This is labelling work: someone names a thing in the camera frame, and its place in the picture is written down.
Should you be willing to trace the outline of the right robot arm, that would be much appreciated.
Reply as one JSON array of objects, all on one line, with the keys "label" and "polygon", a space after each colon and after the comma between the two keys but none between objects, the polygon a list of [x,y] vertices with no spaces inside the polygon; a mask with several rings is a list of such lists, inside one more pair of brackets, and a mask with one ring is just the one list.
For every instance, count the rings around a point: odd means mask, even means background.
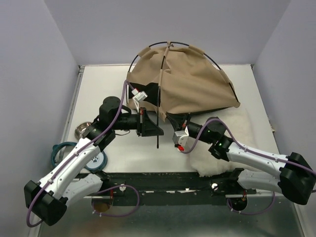
[{"label": "right robot arm", "polygon": [[234,194],[243,189],[261,189],[282,194],[293,203],[306,205],[316,184],[316,173],[301,154],[280,155],[264,152],[240,143],[218,117],[204,125],[191,121],[190,114],[166,115],[175,136],[175,147],[184,154],[192,152],[198,142],[210,144],[209,152],[227,162],[237,162],[255,171],[236,168],[236,176],[227,181]]}]

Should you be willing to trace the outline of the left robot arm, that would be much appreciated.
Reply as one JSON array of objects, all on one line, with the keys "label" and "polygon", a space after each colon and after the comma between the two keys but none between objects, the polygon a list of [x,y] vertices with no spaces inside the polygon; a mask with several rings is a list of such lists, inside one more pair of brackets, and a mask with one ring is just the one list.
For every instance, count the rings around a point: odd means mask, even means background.
[{"label": "left robot arm", "polygon": [[38,182],[29,181],[24,187],[28,208],[27,225],[33,227],[30,215],[52,226],[65,214],[67,208],[86,195],[104,195],[109,182],[97,174],[89,174],[78,182],[73,179],[116,137],[116,130],[135,130],[138,136],[162,136],[163,130],[147,115],[145,108],[138,113],[122,113],[122,101],[114,96],[104,99],[99,116],[84,132],[82,138],[52,171]]}]

